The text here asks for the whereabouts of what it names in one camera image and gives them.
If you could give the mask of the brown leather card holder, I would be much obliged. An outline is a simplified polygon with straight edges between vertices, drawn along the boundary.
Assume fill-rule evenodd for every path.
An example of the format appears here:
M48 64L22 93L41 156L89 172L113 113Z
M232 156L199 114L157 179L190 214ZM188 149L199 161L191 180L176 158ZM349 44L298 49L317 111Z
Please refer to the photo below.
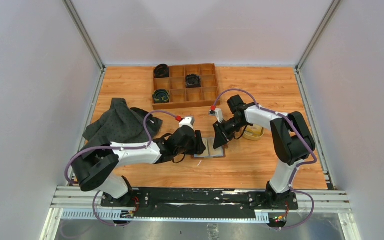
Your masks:
M195 154L192 158L206 159L206 158L225 158L225 147L214 148L214 137L205 137L202 139L206 150L202 154Z

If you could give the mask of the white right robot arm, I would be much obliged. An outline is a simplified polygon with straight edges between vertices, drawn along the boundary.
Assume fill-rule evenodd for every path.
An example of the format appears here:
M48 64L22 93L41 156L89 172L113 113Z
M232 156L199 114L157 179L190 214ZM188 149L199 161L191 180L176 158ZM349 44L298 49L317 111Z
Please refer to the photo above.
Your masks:
M298 167L309 156L314 156L316 144L303 115L298 112L282 113L258 103L244 103L239 95L231 97L228 106L233 114L223 118L220 108L211 106L209 114L217 121L213 124L215 149L235 138L235 134L248 126L258 125L271 131L274 151L278 158L272 178L266 184L261 203L272 209L283 205L292 192L292 182Z

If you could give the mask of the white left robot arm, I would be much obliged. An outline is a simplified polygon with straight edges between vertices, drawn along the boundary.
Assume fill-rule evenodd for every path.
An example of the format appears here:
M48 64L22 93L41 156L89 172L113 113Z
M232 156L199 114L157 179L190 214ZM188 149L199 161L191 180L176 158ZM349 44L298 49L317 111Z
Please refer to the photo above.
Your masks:
M68 165L81 191L101 191L122 207L132 203L133 193L127 179L114 173L116 168L173 162L177 156L200 155L207 149L201 132L187 125L150 143L117 143L104 137L93 144L74 155Z

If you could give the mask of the yellow oval card tray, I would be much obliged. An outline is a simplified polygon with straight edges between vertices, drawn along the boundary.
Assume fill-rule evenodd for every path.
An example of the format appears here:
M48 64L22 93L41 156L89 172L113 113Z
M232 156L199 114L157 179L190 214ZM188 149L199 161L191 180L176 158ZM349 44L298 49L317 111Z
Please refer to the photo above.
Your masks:
M243 137L250 141L259 141L265 133L265 129L259 125L248 125L244 129Z

